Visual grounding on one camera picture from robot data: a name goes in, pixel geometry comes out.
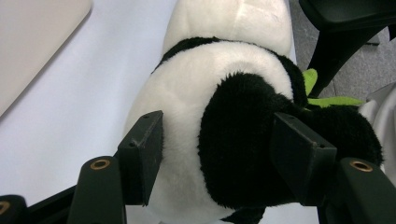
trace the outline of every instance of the white surface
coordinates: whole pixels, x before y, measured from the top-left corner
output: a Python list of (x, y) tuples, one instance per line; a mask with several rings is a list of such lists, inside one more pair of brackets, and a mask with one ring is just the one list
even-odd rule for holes
[(371, 93), (360, 112), (370, 120), (384, 152), (385, 175), (396, 186), (396, 83)]
[[(175, 2), (93, 1), (90, 17), (0, 118), (0, 195), (37, 203), (75, 185), (85, 161), (114, 154), (161, 58)], [(318, 223), (315, 211), (294, 206), (268, 209), (265, 223)], [(142, 208), (127, 210), (128, 223), (158, 223)]]
[(90, 8), (91, 0), (0, 0), (0, 116)]

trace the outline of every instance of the brass insert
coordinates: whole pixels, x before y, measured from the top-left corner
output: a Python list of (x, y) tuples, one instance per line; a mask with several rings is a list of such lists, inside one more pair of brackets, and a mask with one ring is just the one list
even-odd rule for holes
[(366, 164), (366, 163), (364, 163), (362, 161), (352, 161), (350, 163), (350, 165), (352, 167), (354, 167), (355, 169), (358, 169), (358, 170), (363, 171), (363, 172), (369, 173), (369, 172), (373, 171), (373, 167), (371, 167), (369, 164)]
[(10, 203), (7, 201), (0, 202), (0, 215), (3, 215), (9, 208)]
[(91, 169), (93, 169), (93, 170), (102, 170), (102, 169), (105, 169), (109, 164), (110, 164), (110, 161), (108, 161), (108, 160), (94, 161), (91, 164)]

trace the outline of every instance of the panda plush toy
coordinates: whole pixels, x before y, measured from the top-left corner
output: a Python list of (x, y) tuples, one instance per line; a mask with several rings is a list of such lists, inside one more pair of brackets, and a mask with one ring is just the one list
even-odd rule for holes
[(259, 223), (265, 207), (295, 202), (269, 158), (275, 112), (297, 117), (338, 148), (337, 159), (379, 164), (380, 145), (356, 110), (308, 111), (289, 59), (283, 0), (179, 0), (163, 58), (126, 129), (163, 112), (163, 161), (147, 209), (167, 224)]

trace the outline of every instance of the gray floor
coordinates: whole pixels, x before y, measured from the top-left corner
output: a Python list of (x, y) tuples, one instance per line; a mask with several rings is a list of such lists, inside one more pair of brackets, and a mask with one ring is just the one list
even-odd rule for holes
[[(318, 30), (302, 12), (298, 0), (290, 0), (297, 64), (309, 65), (318, 40)], [(320, 97), (351, 96), (365, 100), (379, 88), (396, 81), (396, 39), (389, 42), (388, 29), (378, 34), (380, 45), (363, 46), (341, 68)]]

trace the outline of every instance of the green leaf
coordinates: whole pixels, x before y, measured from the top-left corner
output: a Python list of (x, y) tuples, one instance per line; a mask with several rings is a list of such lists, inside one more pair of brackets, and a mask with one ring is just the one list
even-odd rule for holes
[(335, 96), (323, 99), (308, 99), (308, 103), (320, 107), (327, 107), (331, 105), (361, 105), (364, 102), (352, 97)]
[(304, 76), (304, 84), (305, 84), (305, 93), (306, 95), (309, 95), (309, 93), (311, 93), (312, 89), (315, 86), (315, 83), (317, 83), (318, 80), (317, 70), (310, 68), (303, 72), (303, 76)]

